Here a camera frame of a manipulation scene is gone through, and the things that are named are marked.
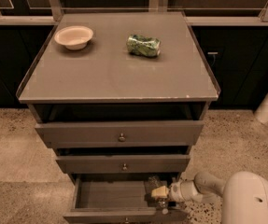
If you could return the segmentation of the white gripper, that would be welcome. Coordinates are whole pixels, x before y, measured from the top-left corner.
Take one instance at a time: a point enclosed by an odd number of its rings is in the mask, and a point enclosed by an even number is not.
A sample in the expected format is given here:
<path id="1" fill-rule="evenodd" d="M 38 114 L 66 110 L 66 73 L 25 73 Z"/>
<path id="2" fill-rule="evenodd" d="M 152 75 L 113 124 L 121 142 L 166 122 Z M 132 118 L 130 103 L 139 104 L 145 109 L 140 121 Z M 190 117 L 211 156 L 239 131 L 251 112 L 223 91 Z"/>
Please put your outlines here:
<path id="1" fill-rule="evenodd" d="M 195 201 L 200 203 L 203 200 L 203 195 L 195 187 L 193 181 L 178 181 L 170 185 L 160 186 L 151 192 L 151 197 L 154 199 L 169 199 L 176 203 L 184 203 L 186 201 Z"/>

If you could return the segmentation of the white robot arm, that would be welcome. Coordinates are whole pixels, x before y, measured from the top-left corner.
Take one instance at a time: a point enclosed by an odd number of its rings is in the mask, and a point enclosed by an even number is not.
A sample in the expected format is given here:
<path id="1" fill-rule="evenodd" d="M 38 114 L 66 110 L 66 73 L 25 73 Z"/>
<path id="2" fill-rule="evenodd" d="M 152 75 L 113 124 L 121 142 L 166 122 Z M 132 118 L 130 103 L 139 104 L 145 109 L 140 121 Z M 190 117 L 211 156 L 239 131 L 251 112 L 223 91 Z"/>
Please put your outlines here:
<path id="1" fill-rule="evenodd" d="M 268 181 L 251 172 L 237 172 L 227 181 L 200 172 L 192 181 L 180 180 L 151 192 L 159 203 L 212 203 L 218 196 L 222 224 L 268 224 Z"/>

